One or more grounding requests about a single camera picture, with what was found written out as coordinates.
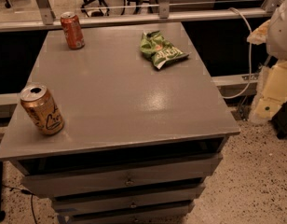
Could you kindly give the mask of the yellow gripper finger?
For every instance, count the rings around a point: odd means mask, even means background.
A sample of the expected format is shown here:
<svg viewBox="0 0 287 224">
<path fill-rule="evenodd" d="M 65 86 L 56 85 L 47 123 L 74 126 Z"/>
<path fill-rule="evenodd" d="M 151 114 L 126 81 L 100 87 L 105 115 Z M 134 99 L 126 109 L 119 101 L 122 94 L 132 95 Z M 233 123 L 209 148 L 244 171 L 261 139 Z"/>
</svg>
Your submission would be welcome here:
<svg viewBox="0 0 287 224">
<path fill-rule="evenodd" d="M 262 23 L 258 28 L 249 34 L 247 41 L 254 45 L 261 45 L 267 42 L 267 30 L 270 24 L 270 20 Z"/>
<path fill-rule="evenodd" d="M 258 78 L 249 121 L 264 124 L 287 102 L 287 61 L 277 61 L 271 68 L 263 67 Z"/>
</svg>

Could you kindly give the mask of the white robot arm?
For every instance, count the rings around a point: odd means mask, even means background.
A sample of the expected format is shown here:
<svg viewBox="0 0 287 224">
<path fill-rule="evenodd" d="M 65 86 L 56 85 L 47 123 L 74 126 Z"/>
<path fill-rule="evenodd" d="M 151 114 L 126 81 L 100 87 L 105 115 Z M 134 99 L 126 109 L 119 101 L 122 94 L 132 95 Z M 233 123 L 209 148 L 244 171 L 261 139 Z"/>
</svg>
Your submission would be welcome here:
<svg viewBox="0 0 287 224">
<path fill-rule="evenodd" d="M 247 38 L 254 45 L 266 44 L 266 52 L 277 59 L 271 68 L 259 74 L 249 121 L 263 124 L 272 120 L 287 102 L 287 0 Z"/>
</svg>

